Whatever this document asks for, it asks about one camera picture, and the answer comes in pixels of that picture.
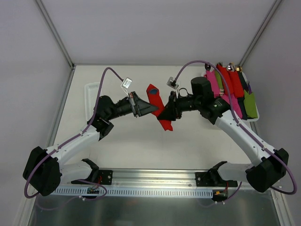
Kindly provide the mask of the red paper napkin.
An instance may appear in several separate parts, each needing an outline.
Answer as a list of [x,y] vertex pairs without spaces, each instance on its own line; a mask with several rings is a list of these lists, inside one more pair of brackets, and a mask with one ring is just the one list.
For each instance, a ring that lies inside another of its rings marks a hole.
[[[152,94],[149,93],[149,91],[151,89],[158,89],[158,88],[155,87],[154,85],[150,84],[146,89],[146,93],[147,93],[147,96],[148,96],[148,99],[149,99],[149,103],[158,107],[158,110],[155,111],[155,112],[152,112],[152,114],[155,115],[156,117],[158,117],[159,114],[164,110],[165,106],[163,105],[163,102],[162,102],[162,99],[160,97],[159,91],[156,95],[152,95]],[[173,131],[171,121],[167,121],[167,120],[158,120],[158,121],[161,124],[161,126],[163,127],[164,131],[167,131],[167,130]]]

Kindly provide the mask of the blue plastic spoon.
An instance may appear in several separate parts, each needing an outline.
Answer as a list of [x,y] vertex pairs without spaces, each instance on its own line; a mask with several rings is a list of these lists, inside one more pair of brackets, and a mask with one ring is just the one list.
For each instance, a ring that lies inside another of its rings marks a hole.
[[149,93],[152,94],[152,95],[156,95],[158,93],[158,89],[151,89],[149,91]]

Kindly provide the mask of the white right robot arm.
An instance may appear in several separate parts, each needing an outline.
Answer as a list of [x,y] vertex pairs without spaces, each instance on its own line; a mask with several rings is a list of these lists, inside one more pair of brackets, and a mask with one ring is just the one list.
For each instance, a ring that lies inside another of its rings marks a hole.
[[171,92],[159,120],[175,121],[183,112],[198,110],[202,117],[223,130],[244,151],[250,164],[222,161],[209,170],[211,182],[222,186],[226,181],[249,183],[258,192],[265,192],[285,176],[289,154],[263,141],[232,112],[222,98],[215,98],[205,77],[191,80],[192,94],[185,97]]

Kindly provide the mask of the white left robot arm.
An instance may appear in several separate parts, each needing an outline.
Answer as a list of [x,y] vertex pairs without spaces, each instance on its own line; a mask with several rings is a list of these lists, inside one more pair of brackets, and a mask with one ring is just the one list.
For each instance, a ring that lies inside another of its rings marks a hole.
[[38,146],[31,151],[23,172],[25,185],[31,185],[38,194],[48,196],[59,185],[68,182],[97,182],[99,168],[93,161],[83,159],[74,164],[68,164],[67,161],[85,147],[106,137],[114,127],[112,119],[127,114],[141,117],[157,109],[158,107],[140,99],[135,92],[117,103],[113,103],[109,96],[98,97],[93,116],[76,135],[46,149]]

